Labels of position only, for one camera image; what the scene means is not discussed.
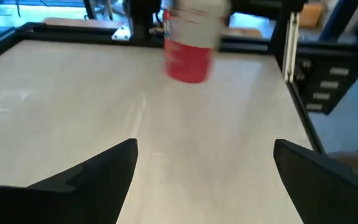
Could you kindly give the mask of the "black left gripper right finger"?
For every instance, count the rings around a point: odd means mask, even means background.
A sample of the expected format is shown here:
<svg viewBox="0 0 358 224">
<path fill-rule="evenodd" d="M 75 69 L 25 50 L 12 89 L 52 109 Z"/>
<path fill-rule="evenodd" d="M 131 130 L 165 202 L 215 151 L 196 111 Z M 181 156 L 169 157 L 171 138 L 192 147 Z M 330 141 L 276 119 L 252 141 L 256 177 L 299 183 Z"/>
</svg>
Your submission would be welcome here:
<svg viewBox="0 0 358 224">
<path fill-rule="evenodd" d="M 285 139 L 273 157 L 304 224 L 358 224 L 358 168 Z"/>
</svg>

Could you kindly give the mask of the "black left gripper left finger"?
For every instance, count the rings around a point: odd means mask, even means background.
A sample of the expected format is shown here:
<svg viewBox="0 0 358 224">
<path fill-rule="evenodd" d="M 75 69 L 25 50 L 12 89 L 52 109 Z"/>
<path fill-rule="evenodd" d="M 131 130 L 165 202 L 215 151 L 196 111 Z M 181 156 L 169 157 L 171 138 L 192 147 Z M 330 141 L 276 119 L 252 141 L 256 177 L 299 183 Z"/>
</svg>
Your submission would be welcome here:
<svg viewBox="0 0 358 224">
<path fill-rule="evenodd" d="M 0 185 L 0 224 L 116 224 L 137 158 L 127 139 L 28 187 Z"/>
</svg>

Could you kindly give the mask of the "white and red soda can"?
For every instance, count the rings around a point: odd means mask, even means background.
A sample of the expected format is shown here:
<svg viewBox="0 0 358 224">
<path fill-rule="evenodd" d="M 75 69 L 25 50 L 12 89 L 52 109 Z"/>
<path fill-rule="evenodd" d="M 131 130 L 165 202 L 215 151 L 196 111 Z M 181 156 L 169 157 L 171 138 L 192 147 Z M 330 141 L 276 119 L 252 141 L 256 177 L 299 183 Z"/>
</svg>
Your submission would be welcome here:
<svg viewBox="0 0 358 224">
<path fill-rule="evenodd" d="M 181 82 L 201 83 L 219 48 L 228 0 L 170 0 L 163 10 L 167 74 Z"/>
</svg>

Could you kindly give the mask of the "black drawer unit white labels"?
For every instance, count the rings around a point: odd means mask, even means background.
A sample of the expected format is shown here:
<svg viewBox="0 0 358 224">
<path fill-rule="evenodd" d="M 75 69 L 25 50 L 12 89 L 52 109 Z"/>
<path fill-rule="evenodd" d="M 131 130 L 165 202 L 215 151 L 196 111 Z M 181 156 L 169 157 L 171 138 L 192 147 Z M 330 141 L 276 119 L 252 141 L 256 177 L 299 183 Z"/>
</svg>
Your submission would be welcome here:
<svg viewBox="0 0 358 224">
<path fill-rule="evenodd" d="M 296 56 L 294 83 L 308 111 L 331 113 L 357 79 L 357 51 Z"/>
</svg>

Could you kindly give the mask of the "silver aluminium bar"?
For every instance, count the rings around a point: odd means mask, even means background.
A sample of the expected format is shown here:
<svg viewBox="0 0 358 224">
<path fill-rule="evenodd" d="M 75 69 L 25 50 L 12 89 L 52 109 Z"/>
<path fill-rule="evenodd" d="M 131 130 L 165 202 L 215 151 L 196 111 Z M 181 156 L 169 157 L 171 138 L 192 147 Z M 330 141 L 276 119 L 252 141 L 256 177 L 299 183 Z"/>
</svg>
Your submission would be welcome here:
<svg viewBox="0 0 358 224">
<path fill-rule="evenodd" d="M 298 45 L 298 31 L 300 23 L 300 13 L 292 12 L 287 24 L 287 34 L 285 39 L 285 50 L 283 55 L 282 74 L 287 83 L 293 83 L 295 77 L 295 60 Z"/>
</svg>

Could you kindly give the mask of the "white mounting plate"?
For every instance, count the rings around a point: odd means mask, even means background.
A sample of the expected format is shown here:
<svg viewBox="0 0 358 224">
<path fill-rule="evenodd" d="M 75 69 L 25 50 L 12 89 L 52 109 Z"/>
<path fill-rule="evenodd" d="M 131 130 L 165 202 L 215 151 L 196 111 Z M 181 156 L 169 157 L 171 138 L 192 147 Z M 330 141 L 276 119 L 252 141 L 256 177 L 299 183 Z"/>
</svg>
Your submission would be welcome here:
<svg viewBox="0 0 358 224">
<path fill-rule="evenodd" d="M 111 36 L 112 40 L 129 41 L 131 38 L 130 28 L 126 25 L 120 26 Z"/>
</svg>

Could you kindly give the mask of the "black aluminium rig frame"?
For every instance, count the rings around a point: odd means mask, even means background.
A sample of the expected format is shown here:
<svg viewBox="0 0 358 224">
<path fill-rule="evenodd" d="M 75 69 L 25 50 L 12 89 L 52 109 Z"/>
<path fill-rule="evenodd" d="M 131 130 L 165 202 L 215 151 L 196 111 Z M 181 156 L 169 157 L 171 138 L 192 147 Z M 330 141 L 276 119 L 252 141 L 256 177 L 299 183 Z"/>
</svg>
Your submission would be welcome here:
<svg viewBox="0 0 358 224">
<path fill-rule="evenodd" d="M 28 22 L 16 29 L 10 28 L 0 34 L 0 55 L 23 40 L 49 42 L 73 42 L 99 45 L 127 45 L 136 47 L 162 48 L 163 33 L 158 31 L 147 38 L 133 37 L 115 39 L 117 28 L 72 27 Z M 273 55 L 279 66 L 283 65 L 283 49 L 278 45 L 284 42 L 283 31 L 275 30 L 271 40 L 223 35 L 220 52 L 239 54 Z M 332 97 L 322 104 L 319 112 L 329 114 L 358 79 L 358 44 L 333 44 L 300 42 L 296 50 L 295 81 L 289 84 L 300 118 L 313 149 L 321 154 L 326 151 L 313 127 L 307 112 L 307 104 L 312 103 L 313 93 L 323 90 L 319 82 L 329 81 L 332 68 L 346 68 L 348 75 L 334 75 L 339 84 L 332 88 Z"/>
</svg>

